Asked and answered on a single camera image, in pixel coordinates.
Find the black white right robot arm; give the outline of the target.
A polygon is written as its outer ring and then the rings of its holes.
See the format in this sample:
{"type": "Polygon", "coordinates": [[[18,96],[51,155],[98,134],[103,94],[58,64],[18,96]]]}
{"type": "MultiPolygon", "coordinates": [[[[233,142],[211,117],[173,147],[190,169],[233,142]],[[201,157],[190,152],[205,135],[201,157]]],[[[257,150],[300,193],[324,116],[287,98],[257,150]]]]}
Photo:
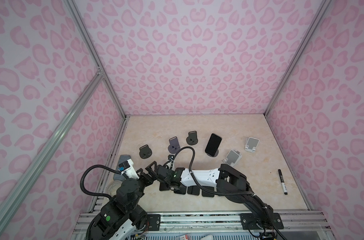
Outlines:
{"type": "Polygon", "coordinates": [[[206,171],[177,168],[168,165],[155,167],[155,175],[161,183],[161,190],[173,190],[176,194],[222,196],[229,201],[245,205],[251,213],[241,214],[242,227],[251,232],[261,231],[253,237],[261,240],[275,240],[277,236],[286,239],[280,232],[284,229],[279,214],[264,203],[252,190],[247,177],[233,167],[222,164],[220,168],[206,171]]]}

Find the green phone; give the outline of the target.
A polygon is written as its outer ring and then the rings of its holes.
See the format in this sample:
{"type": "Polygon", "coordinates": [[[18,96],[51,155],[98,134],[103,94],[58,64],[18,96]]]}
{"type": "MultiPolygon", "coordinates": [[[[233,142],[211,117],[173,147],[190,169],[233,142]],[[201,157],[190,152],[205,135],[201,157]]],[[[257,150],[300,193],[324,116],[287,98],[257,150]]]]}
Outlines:
{"type": "Polygon", "coordinates": [[[159,191],[169,191],[170,190],[170,187],[167,183],[160,183],[160,186],[159,186],[159,191]]]}
{"type": "Polygon", "coordinates": [[[215,152],[218,150],[220,144],[222,142],[222,137],[218,136],[217,134],[211,134],[208,143],[205,148],[205,153],[210,155],[214,155],[215,152]]]}

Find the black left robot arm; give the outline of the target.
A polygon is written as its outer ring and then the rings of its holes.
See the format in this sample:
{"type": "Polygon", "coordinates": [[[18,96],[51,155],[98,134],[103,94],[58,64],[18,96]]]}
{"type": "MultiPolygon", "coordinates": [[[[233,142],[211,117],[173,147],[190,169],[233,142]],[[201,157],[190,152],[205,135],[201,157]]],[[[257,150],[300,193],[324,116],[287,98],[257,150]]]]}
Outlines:
{"type": "Polygon", "coordinates": [[[109,199],[108,203],[91,220],[86,231],[86,240],[125,240],[136,234],[137,231],[145,234],[154,226],[159,225],[160,217],[158,215],[149,216],[139,205],[141,197],[144,196],[145,188],[152,185],[158,177],[156,162],[146,167],[146,173],[142,169],[136,171],[139,174],[138,179],[125,179],[114,196],[90,192],[85,188],[84,181],[87,174],[96,168],[115,174],[121,173],[103,165],[93,165],[83,173],[80,180],[82,192],[89,196],[109,199]]]}

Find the purple phone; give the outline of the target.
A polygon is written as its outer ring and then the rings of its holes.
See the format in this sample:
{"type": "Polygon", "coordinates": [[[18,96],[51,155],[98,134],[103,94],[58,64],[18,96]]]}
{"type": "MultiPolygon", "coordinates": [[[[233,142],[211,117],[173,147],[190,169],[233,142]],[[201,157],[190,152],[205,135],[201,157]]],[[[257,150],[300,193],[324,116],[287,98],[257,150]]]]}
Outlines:
{"type": "Polygon", "coordinates": [[[199,196],[200,188],[198,186],[190,186],[187,188],[187,194],[193,195],[193,196],[199,196]]]}

